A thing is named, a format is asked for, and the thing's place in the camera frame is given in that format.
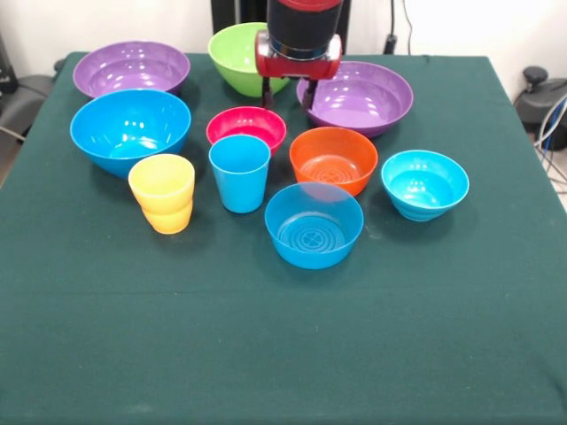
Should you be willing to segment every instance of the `plastic bowl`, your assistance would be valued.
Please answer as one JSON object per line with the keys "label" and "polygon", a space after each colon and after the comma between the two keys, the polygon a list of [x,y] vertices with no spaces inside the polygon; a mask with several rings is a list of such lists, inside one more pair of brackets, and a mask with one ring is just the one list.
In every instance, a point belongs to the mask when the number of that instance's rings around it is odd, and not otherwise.
{"label": "plastic bowl", "polygon": [[469,176],[451,158],[431,151],[403,151],[382,166],[382,183],[401,215],[429,221],[459,204]]}
{"label": "plastic bowl", "polygon": [[160,42],[118,42],[82,58],[73,72],[74,85],[89,97],[125,89],[178,93],[190,61]]}
{"label": "plastic bowl", "polygon": [[284,142],[285,121],[275,112],[255,106],[239,106],[217,114],[206,126],[211,144],[227,135],[253,135],[268,145],[272,156]]}
{"label": "plastic bowl", "polygon": [[298,183],[277,192],[264,215],[276,251],[297,267],[320,269],[342,261],[364,225],[359,203],[324,183]]}
{"label": "plastic bowl", "polygon": [[[238,93],[248,97],[262,96],[262,79],[256,69],[256,33],[266,29],[265,22],[247,22],[219,31],[209,41],[209,56],[222,78]],[[289,82],[287,78],[271,78],[272,93]]]}
{"label": "plastic bowl", "polygon": [[130,168],[156,153],[178,153],[191,123],[187,105],[157,90],[123,90],[84,105],[71,137],[92,162],[126,179]]}
{"label": "plastic bowl", "polygon": [[319,127],[293,141],[290,159],[298,182],[331,183],[355,197],[369,182],[378,164],[378,151],[353,130]]}
{"label": "plastic bowl", "polygon": [[[297,86],[299,101],[307,88]],[[406,80],[394,71],[367,62],[341,62],[332,80],[321,80],[307,115],[317,126],[351,128],[367,137],[383,134],[414,103]]]}

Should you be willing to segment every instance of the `purple bowl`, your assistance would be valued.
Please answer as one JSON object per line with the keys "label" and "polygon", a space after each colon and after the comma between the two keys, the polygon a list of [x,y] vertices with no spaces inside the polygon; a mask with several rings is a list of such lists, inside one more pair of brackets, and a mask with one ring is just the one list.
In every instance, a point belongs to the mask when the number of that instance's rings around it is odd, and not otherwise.
{"label": "purple bowl", "polygon": [[82,58],[74,85],[89,97],[126,89],[154,89],[177,94],[190,62],[179,50],[160,42],[118,42]]}
{"label": "purple bowl", "polygon": [[[306,88],[307,81],[299,81],[299,101]],[[317,126],[351,128],[375,137],[401,120],[413,103],[411,86],[394,71],[368,62],[344,61],[331,80],[319,81],[307,115]]]}

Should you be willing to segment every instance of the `stacked yellow cups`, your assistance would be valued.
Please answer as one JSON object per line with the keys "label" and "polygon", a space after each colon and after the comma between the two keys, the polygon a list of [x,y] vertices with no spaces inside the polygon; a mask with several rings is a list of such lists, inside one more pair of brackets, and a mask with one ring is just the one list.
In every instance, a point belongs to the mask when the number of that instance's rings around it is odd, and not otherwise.
{"label": "stacked yellow cups", "polygon": [[130,170],[128,184],[157,232],[172,235],[189,225],[195,168],[187,159],[168,153],[142,159]]}

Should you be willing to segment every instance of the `light blue bowl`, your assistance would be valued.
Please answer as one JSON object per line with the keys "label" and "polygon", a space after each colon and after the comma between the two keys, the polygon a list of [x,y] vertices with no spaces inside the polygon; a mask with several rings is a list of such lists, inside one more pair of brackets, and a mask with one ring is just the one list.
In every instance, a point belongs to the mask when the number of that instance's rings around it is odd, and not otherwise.
{"label": "light blue bowl", "polygon": [[122,179],[136,162],[179,153],[191,114],[178,97],[157,90],[122,90],[84,105],[71,121],[71,137],[92,162]]}
{"label": "light blue bowl", "polygon": [[297,267],[320,269],[345,259],[364,225],[359,203],[346,190],[316,182],[277,192],[264,214],[276,251]]}
{"label": "light blue bowl", "polygon": [[403,151],[382,166],[382,183],[393,206],[413,221],[429,221],[459,204],[469,176],[451,158],[432,151]]}

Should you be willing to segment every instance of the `cup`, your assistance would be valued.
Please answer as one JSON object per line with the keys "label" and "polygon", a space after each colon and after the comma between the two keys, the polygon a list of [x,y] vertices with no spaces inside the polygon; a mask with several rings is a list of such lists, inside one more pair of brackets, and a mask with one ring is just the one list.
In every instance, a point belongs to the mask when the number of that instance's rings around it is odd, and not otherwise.
{"label": "cup", "polygon": [[233,213],[251,213],[264,200],[270,151],[253,135],[229,135],[209,151],[214,179],[224,207]]}
{"label": "cup", "polygon": [[170,153],[144,158],[130,170],[128,184],[157,232],[172,235],[187,227],[195,189],[195,168],[187,159]]}

